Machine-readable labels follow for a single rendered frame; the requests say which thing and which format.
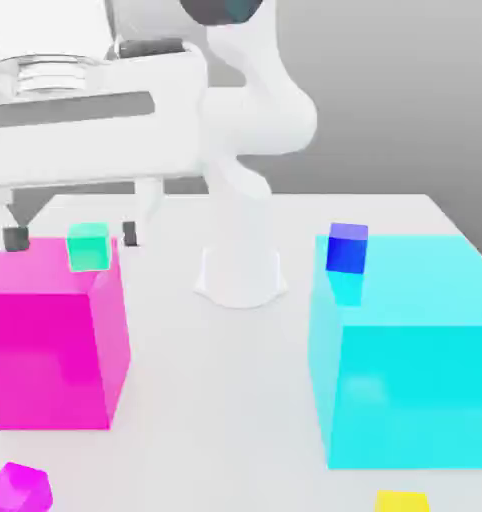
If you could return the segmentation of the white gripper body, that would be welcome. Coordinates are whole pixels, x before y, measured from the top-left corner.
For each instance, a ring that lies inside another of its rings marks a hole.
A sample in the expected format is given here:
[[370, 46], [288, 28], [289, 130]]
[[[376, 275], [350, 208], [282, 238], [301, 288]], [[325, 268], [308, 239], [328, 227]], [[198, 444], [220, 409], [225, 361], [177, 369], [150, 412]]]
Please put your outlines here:
[[208, 85], [198, 50], [116, 60], [97, 90], [0, 103], [0, 188], [186, 175], [200, 155]]

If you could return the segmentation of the small green cube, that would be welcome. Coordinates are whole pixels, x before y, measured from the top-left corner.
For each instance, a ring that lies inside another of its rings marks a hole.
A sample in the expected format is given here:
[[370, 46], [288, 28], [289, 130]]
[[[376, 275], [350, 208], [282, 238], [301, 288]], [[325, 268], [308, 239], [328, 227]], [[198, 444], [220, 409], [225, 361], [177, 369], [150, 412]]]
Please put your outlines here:
[[110, 268], [111, 240], [106, 223], [75, 223], [67, 232], [66, 245], [72, 272]]

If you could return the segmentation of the small blue cube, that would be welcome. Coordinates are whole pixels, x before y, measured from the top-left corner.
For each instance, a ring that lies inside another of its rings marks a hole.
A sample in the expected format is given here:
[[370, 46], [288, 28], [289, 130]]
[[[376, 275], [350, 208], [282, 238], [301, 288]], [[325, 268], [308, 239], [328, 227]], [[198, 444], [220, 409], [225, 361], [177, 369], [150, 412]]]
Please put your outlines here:
[[363, 274], [368, 234], [367, 225], [332, 223], [328, 237], [326, 270]]

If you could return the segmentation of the small magenta cube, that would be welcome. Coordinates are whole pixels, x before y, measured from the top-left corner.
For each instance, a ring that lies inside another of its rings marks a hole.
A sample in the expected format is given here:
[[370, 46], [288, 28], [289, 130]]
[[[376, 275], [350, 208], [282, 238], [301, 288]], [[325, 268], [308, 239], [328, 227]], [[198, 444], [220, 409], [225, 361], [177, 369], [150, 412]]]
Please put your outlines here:
[[52, 505], [46, 472], [13, 462], [0, 470], [0, 512], [49, 512]]

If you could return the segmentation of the small yellow cube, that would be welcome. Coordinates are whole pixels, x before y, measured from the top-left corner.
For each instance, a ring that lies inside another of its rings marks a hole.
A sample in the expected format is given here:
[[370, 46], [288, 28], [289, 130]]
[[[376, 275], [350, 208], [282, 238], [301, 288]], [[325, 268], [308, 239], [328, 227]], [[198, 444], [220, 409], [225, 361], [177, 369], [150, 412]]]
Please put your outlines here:
[[430, 512], [424, 493], [379, 490], [374, 512]]

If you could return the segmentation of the large magenta box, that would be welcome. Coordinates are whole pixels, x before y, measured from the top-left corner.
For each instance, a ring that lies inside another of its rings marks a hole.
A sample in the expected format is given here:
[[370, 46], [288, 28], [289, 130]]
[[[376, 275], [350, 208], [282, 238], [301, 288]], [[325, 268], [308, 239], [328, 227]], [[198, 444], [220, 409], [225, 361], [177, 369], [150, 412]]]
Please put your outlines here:
[[0, 251], [0, 430], [108, 430], [131, 359], [119, 255], [73, 272], [62, 238]]

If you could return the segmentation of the large cyan box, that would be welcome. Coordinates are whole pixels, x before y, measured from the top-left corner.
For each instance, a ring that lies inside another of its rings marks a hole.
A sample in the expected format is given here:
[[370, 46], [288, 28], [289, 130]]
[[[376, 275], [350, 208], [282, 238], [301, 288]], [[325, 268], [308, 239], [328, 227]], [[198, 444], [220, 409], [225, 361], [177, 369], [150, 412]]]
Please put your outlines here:
[[308, 361], [331, 469], [482, 470], [482, 255], [373, 235], [361, 275], [315, 241]]

